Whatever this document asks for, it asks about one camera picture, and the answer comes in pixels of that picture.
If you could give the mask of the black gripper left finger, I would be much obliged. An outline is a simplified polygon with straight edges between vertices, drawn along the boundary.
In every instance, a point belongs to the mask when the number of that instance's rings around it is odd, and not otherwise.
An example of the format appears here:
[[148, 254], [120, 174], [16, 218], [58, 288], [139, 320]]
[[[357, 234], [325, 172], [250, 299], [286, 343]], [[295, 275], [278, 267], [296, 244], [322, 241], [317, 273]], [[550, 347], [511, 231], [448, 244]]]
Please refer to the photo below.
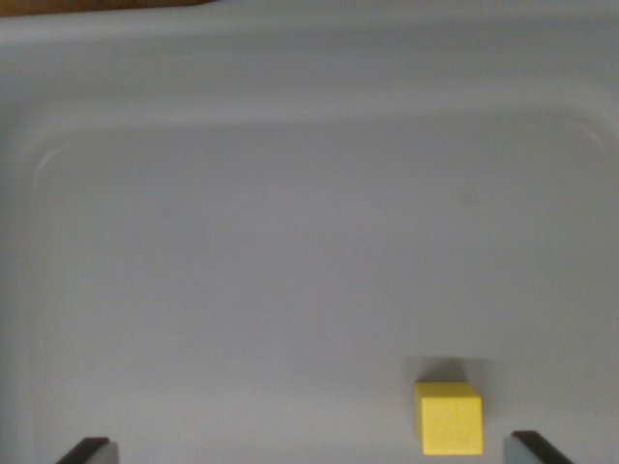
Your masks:
[[119, 448], [116, 442], [107, 437], [87, 437], [82, 439], [57, 464], [118, 464]]

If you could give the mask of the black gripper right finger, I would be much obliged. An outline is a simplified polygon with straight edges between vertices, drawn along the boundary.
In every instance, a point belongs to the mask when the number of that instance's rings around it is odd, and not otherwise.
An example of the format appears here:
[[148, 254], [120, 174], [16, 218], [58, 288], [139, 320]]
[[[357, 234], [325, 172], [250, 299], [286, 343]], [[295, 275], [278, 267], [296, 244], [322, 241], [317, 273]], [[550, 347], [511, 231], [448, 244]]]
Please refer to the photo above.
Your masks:
[[503, 442], [504, 464], [574, 464], [562, 451], [534, 430], [512, 432]]

